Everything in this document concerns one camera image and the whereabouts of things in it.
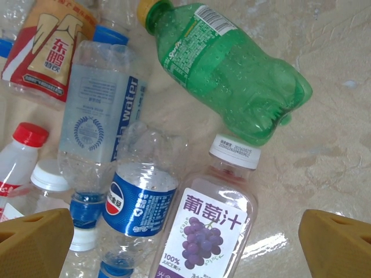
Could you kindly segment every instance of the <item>bottle label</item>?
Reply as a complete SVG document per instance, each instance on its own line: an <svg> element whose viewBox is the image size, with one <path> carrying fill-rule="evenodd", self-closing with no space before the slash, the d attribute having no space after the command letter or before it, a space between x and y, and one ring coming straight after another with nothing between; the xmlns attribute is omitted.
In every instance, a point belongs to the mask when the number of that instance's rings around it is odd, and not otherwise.
<svg viewBox="0 0 371 278"><path fill-rule="evenodd" d="M8 204L6 204L6 206L4 208L4 211L3 211L2 217L0 219L0 222L16 219L16 218L19 218L19 217L22 217L22 216L24 216L24 215L22 213L20 213L19 211L17 211L17 209L15 207L13 207L11 204L8 203Z"/></svg>
<svg viewBox="0 0 371 278"><path fill-rule="evenodd" d="M122 133L140 116L145 90L144 82L121 72L74 65L59 150L115 161Z"/></svg>
<svg viewBox="0 0 371 278"><path fill-rule="evenodd" d="M112 228L126 235L154 236L163 227L174 193L175 189L168 192L141 189L115 173L103 217Z"/></svg>
<svg viewBox="0 0 371 278"><path fill-rule="evenodd" d="M0 196L7 197L11 191L20 187L20 185L6 184L0 181Z"/></svg>
<svg viewBox="0 0 371 278"><path fill-rule="evenodd" d="M33 2L2 79L65 102L76 46L93 39L97 20L74 1Z"/></svg>
<svg viewBox="0 0 371 278"><path fill-rule="evenodd" d="M167 278L222 278L246 229L247 213L185 189L156 273Z"/></svg>
<svg viewBox="0 0 371 278"><path fill-rule="evenodd" d="M219 37L235 29L237 27L220 13L206 5L200 6L161 64L175 80L186 87L191 68L202 52Z"/></svg>

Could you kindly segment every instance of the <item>blue label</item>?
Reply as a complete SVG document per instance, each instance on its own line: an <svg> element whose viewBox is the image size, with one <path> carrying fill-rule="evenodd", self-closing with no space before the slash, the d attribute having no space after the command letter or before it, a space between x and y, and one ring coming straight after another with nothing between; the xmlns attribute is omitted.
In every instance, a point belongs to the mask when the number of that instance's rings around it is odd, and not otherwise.
<svg viewBox="0 0 371 278"><path fill-rule="evenodd" d="M126 88L126 94L125 94L125 102L122 107L121 111L121 117L120 117L120 124L118 126L116 140L115 140L115 147L114 152L112 154L112 161L115 161L117 158L117 152L118 152L118 145L120 143L121 135L125 131L125 129L128 127L130 120L132 120L132 113L134 108L134 101L137 97L137 90L138 90L138 82L139 80L130 76L128 81L128 87ZM146 90L144 86L141 86L140 88L141 92ZM140 115L140 107L141 103L143 101L143 94L140 95L139 101L137 102L138 106L138 112L137 115L135 115L135 119L138 119Z"/></svg>
<svg viewBox="0 0 371 278"><path fill-rule="evenodd" d="M175 189L154 192L141 189L115 174L103 217L115 230L129 236L154 236L162 229Z"/></svg>

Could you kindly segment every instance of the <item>clear water bottle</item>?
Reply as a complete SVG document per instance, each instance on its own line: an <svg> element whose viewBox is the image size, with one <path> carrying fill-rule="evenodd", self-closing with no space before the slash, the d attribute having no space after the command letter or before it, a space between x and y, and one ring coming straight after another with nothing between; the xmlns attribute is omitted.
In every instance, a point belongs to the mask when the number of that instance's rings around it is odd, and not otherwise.
<svg viewBox="0 0 371 278"><path fill-rule="evenodd" d="M99 271L97 229L75 228L59 278L96 278Z"/></svg>
<svg viewBox="0 0 371 278"><path fill-rule="evenodd" d="M59 145L59 166L76 193L75 226L95 226L127 126L140 117L149 76L145 62L116 36L100 32L76 50Z"/></svg>
<svg viewBox="0 0 371 278"><path fill-rule="evenodd" d="M123 134L118 166L98 228L99 277L128 277L154 251L179 184L186 142L142 122Z"/></svg>
<svg viewBox="0 0 371 278"><path fill-rule="evenodd" d="M139 0L98 0L99 25L128 37L129 31L138 25L138 3Z"/></svg>
<svg viewBox="0 0 371 278"><path fill-rule="evenodd" d="M0 1L0 56L7 58L34 0Z"/></svg>

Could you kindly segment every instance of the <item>plastic bottle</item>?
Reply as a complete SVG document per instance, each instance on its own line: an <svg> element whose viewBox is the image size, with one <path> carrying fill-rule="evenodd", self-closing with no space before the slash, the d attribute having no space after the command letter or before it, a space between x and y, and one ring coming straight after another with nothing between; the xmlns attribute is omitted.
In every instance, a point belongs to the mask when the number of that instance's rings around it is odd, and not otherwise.
<svg viewBox="0 0 371 278"><path fill-rule="evenodd" d="M252 145L264 145L312 95L291 65L266 55L206 5L174 8L169 0L142 0L137 14L157 40L164 69Z"/></svg>
<svg viewBox="0 0 371 278"><path fill-rule="evenodd" d="M0 215L8 194L30 182L35 168L38 149L49 133L32 123L20 123L13 134L13 142L0 152Z"/></svg>
<svg viewBox="0 0 371 278"><path fill-rule="evenodd" d="M2 148L4 144L5 120L6 120L6 100L5 97L0 95L0 148Z"/></svg>
<svg viewBox="0 0 371 278"><path fill-rule="evenodd" d="M12 94L62 110L73 54L82 40L93 38L97 20L75 1L31 2L1 79Z"/></svg>
<svg viewBox="0 0 371 278"><path fill-rule="evenodd" d="M218 134L210 155L179 187L149 278L234 276L257 215L245 176L260 150Z"/></svg>
<svg viewBox="0 0 371 278"><path fill-rule="evenodd" d="M12 0L0 7L0 56L7 58L34 0Z"/></svg>
<svg viewBox="0 0 371 278"><path fill-rule="evenodd" d="M98 0L99 25L129 37L137 24L136 9L139 0Z"/></svg>
<svg viewBox="0 0 371 278"><path fill-rule="evenodd" d="M76 190L70 210L79 228L94 227L101 214L121 134L140 117L146 90L144 61L117 39L96 34L73 60L58 159Z"/></svg>
<svg viewBox="0 0 371 278"><path fill-rule="evenodd" d="M31 176L31 184L20 186L8 195L0 222L41 211L69 208L70 186L59 172L56 159L40 160Z"/></svg>
<svg viewBox="0 0 371 278"><path fill-rule="evenodd" d="M74 238L59 278L96 278L99 271L97 230L75 227Z"/></svg>
<svg viewBox="0 0 371 278"><path fill-rule="evenodd" d="M100 278L128 277L157 246L178 186L179 136L132 124L122 137L115 177L99 222Z"/></svg>

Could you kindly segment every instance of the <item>white bottle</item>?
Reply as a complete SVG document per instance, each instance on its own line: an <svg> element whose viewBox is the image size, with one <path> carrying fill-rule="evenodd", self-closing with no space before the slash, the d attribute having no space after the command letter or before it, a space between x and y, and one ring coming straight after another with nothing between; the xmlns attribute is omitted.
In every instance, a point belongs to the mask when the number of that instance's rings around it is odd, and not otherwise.
<svg viewBox="0 0 371 278"><path fill-rule="evenodd" d="M246 176L260 152L216 136L212 163L179 187L149 278L233 277L257 215Z"/></svg>
<svg viewBox="0 0 371 278"><path fill-rule="evenodd" d="M32 123L20 123L13 142L0 152L0 215L12 190L30 182L38 149L48 139L49 132Z"/></svg>
<svg viewBox="0 0 371 278"><path fill-rule="evenodd" d="M74 238L59 278L96 278L99 255L96 250L97 230L75 227Z"/></svg>
<svg viewBox="0 0 371 278"><path fill-rule="evenodd" d="M4 144L5 116L6 116L6 100L5 97L0 95L0 148L2 148Z"/></svg>
<svg viewBox="0 0 371 278"><path fill-rule="evenodd" d="M40 160L31 176L31 184L20 186L8 195L0 222L40 213L69 208L70 186L59 172L56 159Z"/></svg>

